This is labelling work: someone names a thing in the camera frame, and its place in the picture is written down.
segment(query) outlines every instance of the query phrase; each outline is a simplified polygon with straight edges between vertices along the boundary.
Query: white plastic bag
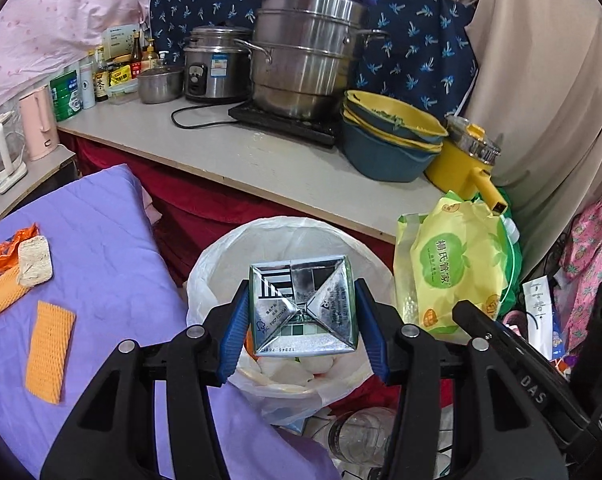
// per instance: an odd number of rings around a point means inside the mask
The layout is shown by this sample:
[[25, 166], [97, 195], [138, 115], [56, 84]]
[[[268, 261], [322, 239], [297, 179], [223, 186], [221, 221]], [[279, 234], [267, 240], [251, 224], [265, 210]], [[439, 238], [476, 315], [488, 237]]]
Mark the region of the white plastic bag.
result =
[[[360, 241], [325, 222], [278, 216], [242, 225], [201, 253], [188, 278], [188, 325], [201, 323], [209, 311], [229, 303], [251, 264], [345, 254], [354, 278], [365, 278], [374, 298], [395, 304], [392, 273]], [[363, 341], [357, 351], [336, 356], [324, 377], [307, 386], [277, 384], [261, 373], [243, 349], [229, 378], [270, 424], [290, 424], [342, 399], [372, 375]]]

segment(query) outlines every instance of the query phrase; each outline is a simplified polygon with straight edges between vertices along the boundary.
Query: purple bedsheet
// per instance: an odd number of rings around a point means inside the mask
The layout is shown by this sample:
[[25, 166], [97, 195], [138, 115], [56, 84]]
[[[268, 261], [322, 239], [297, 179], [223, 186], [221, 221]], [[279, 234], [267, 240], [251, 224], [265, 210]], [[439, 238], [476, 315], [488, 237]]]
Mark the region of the purple bedsheet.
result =
[[[187, 306], [159, 256], [139, 181], [127, 166], [84, 177], [16, 211], [0, 222], [0, 242], [34, 222], [48, 238], [54, 276], [0, 314], [0, 435], [38, 478], [72, 406], [112, 349], [125, 338], [142, 346], [170, 340], [185, 328]], [[76, 314], [57, 406], [24, 387], [38, 300]], [[172, 478], [165, 389], [157, 391], [160, 471]], [[318, 444], [281, 438], [234, 386], [211, 388], [210, 397], [233, 480], [339, 478]]]

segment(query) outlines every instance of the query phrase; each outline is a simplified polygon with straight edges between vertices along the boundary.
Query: pink electric kettle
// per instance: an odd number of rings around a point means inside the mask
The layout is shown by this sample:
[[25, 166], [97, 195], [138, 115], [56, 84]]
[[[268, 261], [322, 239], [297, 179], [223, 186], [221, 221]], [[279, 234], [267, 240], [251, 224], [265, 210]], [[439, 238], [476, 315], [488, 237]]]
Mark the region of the pink electric kettle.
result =
[[52, 114], [48, 86], [37, 88], [19, 99], [19, 110], [30, 160], [38, 160], [53, 151], [59, 144], [57, 122]]

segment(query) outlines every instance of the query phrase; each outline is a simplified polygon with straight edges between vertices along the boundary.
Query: orange sponge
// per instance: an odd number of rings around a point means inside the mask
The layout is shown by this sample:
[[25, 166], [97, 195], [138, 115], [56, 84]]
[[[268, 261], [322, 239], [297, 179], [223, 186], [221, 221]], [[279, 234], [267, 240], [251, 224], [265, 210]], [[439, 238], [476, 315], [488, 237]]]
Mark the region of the orange sponge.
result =
[[6, 270], [0, 276], [0, 313], [30, 290], [30, 287], [17, 283], [18, 276], [18, 265]]
[[61, 398], [66, 352], [75, 314], [40, 301], [32, 330], [25, 387], [34, 396], [58, 404]]

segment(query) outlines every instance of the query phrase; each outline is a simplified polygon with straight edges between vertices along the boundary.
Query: metal screw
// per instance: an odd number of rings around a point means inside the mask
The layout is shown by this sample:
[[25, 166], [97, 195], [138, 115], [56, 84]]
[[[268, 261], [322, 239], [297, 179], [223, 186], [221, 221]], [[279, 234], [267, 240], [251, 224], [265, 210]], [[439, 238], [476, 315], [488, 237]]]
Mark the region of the metal screw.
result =
[[204, 333], [206, 333], [206, 329], [203, 328], [201, 325], [193, 325], [188, 329], [186, 335], [190, 339], [199, 339], [200, 337], [203, 337]]
[[489, 343], [482, 337], [472, 339], [472, 346], [475, 350], [478, 350], [479, 352], [485, 352], [488, 348], [490, 348]]
[[122, 354], [129, 354], [135, 349], [135, 342], [130, 339], [126, 339], [125, 341], [121, 341], [119, 343], [119, 352]]
[[403, 325], [401, 327], [401, 334], [406, 337], [416, 337], [419, 335], [419, 327], [416, 325]]

